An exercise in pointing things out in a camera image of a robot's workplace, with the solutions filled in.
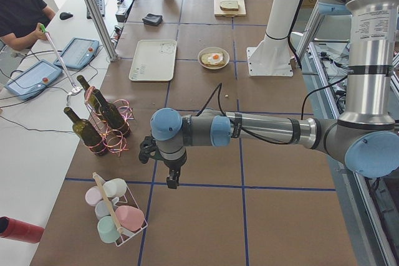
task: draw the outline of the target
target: black mouse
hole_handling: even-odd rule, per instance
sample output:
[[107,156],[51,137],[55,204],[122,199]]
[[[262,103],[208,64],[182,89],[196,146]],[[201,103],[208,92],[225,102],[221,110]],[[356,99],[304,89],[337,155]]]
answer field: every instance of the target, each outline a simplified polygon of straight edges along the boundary
[[69,18],[71,18],[71,17],[73,17],[74,15],[72,15],[70,12],[62,12],[61,14],[60,14],[60,19],[61,20],[66,20],[66,19],[69,19]]

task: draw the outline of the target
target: red bottle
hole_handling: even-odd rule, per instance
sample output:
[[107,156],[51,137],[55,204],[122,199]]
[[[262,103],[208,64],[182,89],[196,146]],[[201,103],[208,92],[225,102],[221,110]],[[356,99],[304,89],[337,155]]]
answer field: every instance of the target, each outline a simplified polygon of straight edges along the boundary
[[38,243],[44,229],[17,219],[0,217],[0,237],[28,243]]

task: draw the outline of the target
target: black t-shirt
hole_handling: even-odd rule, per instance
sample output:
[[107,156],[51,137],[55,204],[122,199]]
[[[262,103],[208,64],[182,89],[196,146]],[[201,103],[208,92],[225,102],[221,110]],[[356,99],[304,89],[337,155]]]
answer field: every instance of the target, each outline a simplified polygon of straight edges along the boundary
[[0,37],[10,33],[24,37],[38,22],[47,26],[50,19],[42,12],[46,6],[43,0],[0,0]]

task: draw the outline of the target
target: person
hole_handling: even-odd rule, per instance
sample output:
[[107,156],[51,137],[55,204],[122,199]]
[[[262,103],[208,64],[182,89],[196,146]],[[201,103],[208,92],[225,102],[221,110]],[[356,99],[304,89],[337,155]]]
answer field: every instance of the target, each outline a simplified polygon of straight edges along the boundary
[[46,40],[47,26],[55,12],[43,0],[0,0],[0,39],[16,51]]

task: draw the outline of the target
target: hand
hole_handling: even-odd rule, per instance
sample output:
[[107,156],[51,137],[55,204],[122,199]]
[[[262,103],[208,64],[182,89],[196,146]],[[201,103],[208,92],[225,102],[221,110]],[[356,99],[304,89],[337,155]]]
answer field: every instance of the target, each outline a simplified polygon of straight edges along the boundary
[[36,36],[36,39],[38,39],[38,40],[47,40],[46,35],[44,34],[44,32],[42,32],[42,29],[40,28],[41,25],[43,25],[43,24],[37,23],[36,29],[34,31],[34,35]]

